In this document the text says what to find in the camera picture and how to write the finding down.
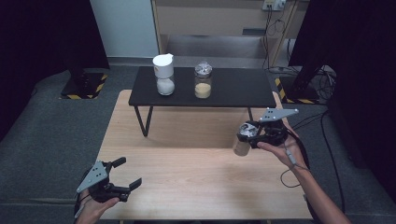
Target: wall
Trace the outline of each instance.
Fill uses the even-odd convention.
[[[159,53],[150,0],[91,0],[107,57]]]

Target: jar lid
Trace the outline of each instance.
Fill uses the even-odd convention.
[[[198,77],[209,77],[212,72],[212,66],[207,62],[201,62],[195,66],[195,75]]]

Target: electrical outlet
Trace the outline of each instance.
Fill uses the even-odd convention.
[[[264,0],[262,10],[281,11],[285,8],[286,0]]]

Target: yellow black hazard tape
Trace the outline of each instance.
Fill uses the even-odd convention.
[[[102,90],[103,86],[105,85],[105,81],[107,79],[107,75],[103,74],[100,82],[98,83],[98,86],[96,88],[96,92],[94,94],[90,95],[84,95],[84,94],[67,94],[67,95],[61,95],[61,99],[71,99],[71,100],[80,100],[80,99],[95,99],[99,95],[100,91]]]
[[[277,86],[277,90],[279,91],[279,97],[280,101],[282,103],[287,103],[287,104],[319,104],[319,100],[313,100],[313,99],[289,99],[287,94],[285,93],[285,90],[283,89],[282,83],[280,82],[280,79],[277,78],[275,79],[275,84]]]

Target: white container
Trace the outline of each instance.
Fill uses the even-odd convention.
[[[175,90],[173,57],[169,53],[160,54],[152,60],[157,79],[157,90],[161,95],[170,95]]]

